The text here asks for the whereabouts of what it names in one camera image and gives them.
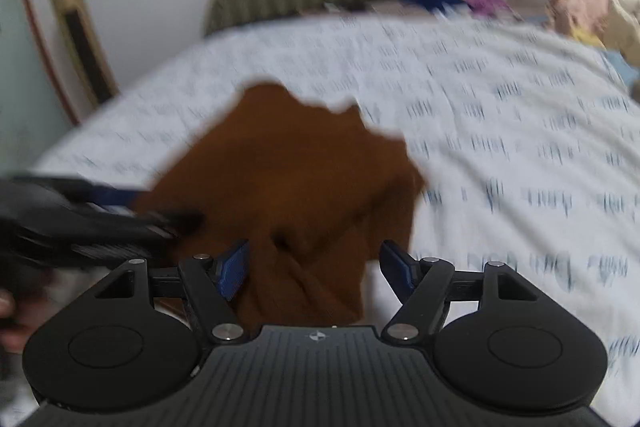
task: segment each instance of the door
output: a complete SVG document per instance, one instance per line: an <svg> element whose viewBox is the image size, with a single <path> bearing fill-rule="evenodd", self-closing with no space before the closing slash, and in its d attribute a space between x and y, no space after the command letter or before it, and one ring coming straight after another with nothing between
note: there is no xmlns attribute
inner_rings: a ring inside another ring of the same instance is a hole
<svg viewBox="0 0 640 427"><path fill-rule="evenodd" d="M0 174L27 168L70 129L21 0L0 0Z"/></svg>

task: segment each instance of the brown cloth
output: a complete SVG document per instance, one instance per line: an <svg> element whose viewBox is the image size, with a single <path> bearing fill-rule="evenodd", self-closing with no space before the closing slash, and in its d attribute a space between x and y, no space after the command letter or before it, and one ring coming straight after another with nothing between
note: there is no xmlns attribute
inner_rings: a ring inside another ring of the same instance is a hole
<svg viewBox="0 0 640 427"><path fill-rule="evenodd" d="M249 240L232 303L246 327L348 325L362 318L366 261L384 239L407 247L423 184L404 142L371 134L356 105L335 114L260 84L136 209L205 214L174 261Z"/></svg>

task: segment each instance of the hand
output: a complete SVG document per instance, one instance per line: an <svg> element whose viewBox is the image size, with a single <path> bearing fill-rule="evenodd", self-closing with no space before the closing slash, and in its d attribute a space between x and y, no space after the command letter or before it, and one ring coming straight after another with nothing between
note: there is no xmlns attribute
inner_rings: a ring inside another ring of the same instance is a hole
<svg viewBox="0 0 640 427"><path fill-rule="evenodd" d="M0 289L0 319L12 317L15 322L10 329L0 330L0 344L9 353L21 353L31 333L52 314L53 306L44 295L16 303L11 293Z"/></svg>

